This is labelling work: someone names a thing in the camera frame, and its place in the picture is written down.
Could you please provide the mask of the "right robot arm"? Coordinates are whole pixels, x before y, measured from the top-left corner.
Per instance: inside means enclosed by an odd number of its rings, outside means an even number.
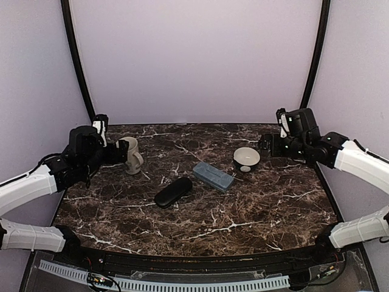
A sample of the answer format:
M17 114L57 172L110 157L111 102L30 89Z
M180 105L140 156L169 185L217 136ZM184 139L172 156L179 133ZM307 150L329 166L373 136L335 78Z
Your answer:
M309 108L276 112L278 134L264 134L258 141L261 151L273 157L302 160L308 166L317 164L354 175L388 192L388 160L364 148L357 140L329 132L320 133ZM325 263L334 249L355 243L388 237L388 207L355 220L327 227L316 239L310 258L316 264Z

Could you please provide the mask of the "grey glasses case green lining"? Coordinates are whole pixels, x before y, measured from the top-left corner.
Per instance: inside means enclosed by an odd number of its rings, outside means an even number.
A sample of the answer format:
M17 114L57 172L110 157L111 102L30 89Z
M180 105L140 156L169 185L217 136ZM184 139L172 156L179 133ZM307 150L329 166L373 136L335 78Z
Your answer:
M193 175L222 192L229 190L234 182L234 177L205 162L194 166Z

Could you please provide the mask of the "black glasses case cream lining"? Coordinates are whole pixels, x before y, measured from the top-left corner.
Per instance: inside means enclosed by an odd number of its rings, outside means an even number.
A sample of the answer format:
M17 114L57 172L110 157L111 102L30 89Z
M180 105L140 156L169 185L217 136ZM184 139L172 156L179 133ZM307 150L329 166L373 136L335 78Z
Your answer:
M186 195L192 187L193 183L190 178L178 178L158 192L154 197L154 202L158 207L166 209Z

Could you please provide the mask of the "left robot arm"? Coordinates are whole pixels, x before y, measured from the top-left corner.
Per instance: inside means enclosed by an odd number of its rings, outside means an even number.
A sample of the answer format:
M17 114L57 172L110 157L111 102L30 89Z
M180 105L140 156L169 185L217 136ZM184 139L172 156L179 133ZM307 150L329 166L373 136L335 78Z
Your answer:
M1 215L42 196L60 193L76 183L89 186L102 165L126 163L128 150L126 140L108 143L104 128L74 128L62 153L47 155L34 169L1 183ZM2 218L1 249L61 252L73 265L81 265L86 260L79 238L62 225L42 227Z

